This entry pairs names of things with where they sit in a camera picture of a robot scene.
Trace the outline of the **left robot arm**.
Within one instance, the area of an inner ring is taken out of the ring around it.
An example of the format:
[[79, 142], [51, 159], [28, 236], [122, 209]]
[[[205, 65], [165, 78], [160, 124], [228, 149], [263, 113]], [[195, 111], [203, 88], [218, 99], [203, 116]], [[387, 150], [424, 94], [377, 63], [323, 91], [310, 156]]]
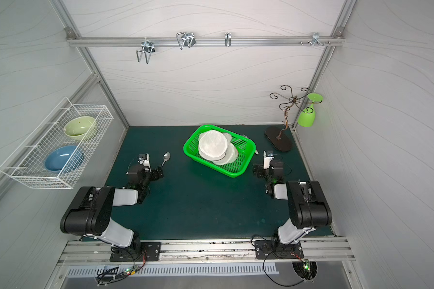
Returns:
[[112, 211], [114, 207], [141, 205], [149, 194], [149, 185], [163, 178], [164, 172], [161, 166], [152, 169], [137, 164], [127, 176], [129, 182], [123, 188], [81, 187], [61, 218], [60, 231], [101, 240], [131, 254], [140, 254], [139, 234], [114, 221]]

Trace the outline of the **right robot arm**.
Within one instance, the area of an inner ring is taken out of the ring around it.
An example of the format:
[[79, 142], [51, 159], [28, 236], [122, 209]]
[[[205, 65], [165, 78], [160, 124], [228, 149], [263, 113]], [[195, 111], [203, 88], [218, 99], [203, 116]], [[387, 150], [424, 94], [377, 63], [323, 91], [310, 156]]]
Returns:
[[330, 226], [332, 211], [318, 181], [285, 181], [284, 163], [271, 160], [253, 166], [253, 173], [266, 181], [272, 199], [288, 203], [289, 218], [275, 235], [275, 244], [295, 245], [319, 227]]

